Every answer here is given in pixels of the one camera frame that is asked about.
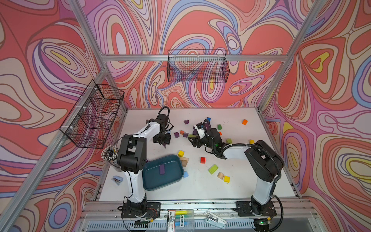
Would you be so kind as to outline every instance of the colored wooden block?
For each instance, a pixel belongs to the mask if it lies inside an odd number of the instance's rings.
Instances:
[[[189,158],[185,158],[185,157],[179,157],[179,159],[180,159],[181,161],[185,160],[187,163],[188,163],[188,161],[189,161]]]
[[[164,174],[165,174],[165,165],[160,164],[160,175],[164,175]]]
[[[223,180],[223,178],[224,178],[224,174],[221,173],[221,172],[219,172],[219,173],[218,173],[218,178],[221,179],[221,180]]]
[[[209,168],[210,174],[213,174],[216,170],[218,170],[218,166],[216,166],[216,164],[214,164],[211,168]]]

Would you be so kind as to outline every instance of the purple block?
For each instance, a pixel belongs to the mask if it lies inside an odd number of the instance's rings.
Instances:
[[[165,175],[165,165],[160,164],[160,175]]]

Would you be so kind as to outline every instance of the green block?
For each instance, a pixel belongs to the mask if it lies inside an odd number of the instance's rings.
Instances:
[[[209,172],[210,172],[210,174],[213,174],[216,170],[218,170],[218,166],[216,166],[216,164],[214,164],[214,165],[209,169]]]

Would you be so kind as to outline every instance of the wire mesh basket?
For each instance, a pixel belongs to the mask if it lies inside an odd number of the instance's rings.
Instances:
[[[168,50],[167,79],[169,82],[226,83],[229,65],[226,50]]]
[[[65,135],[77,146],[103,148],[124,99],[124,91],[95,85]]]

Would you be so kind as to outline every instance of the swirling pattern backdrop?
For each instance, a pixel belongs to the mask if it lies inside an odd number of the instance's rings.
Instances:
[[[0,213],[100,70],[67,2],[0,1]],[[71,231],[99,180],[100,152],[66,142],[12,231]]]
[[[105,54],[167,54],[218,49],[286,54],[310,0],[107,0],[83,9]],[[166,62],[109,62],[128,108],[257,107],[278,62],[230,62],[227,84],[169,83]]]
[[[264,110],[329,231],[371,231],[370,37],[370,1],[327,1]]]

